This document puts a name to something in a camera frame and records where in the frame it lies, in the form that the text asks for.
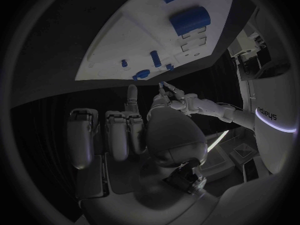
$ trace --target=glowing light strip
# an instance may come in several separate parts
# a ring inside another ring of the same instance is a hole
[[[229,130],[223,132],[218,138],[216,141],[213,142],[212,145],[209,146],[209,148],[207,149],[207,152],[209,152],[210,150],[212,150],[221,140],[222,138],[225,137],[225,135],[229,132]]]
[[[269,126],[271,126],[271,127],[274,128],[274,129],[277,129],[277,130],[279,130],[279,131],[286,132],[286,133],[294,133],[294,132],[297,131],[297,129],[284,129],[284,128],[281,128],[281,127],[278,127],[278,126],[275,126],[275,125],[271,124],[270,122],[268,122],[267,120],[265,120],[265,119],[259,114],[259,112],[258,112],[257,109],[255,110],[255,114],[256,114],[256,116],[257,116],[260,120],[262,120],[265,124],[268,124]]]

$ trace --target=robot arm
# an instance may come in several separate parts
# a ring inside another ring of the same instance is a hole
[[[163,86],[169,88],[177,100],[170,101]],[[255,130],[255,115],[249,111],[236,110],[229,104],[219,105],[208,99],[199,99],[197,94],[185,94],[184,91],[166,82],[159,84],[159,95],[154,98],[152,109],[157,108],[158,104],[163,107],[171,107],[180,110],[185,115],[202,114],[219,118],[226,123],[234,122],[245,128]]]

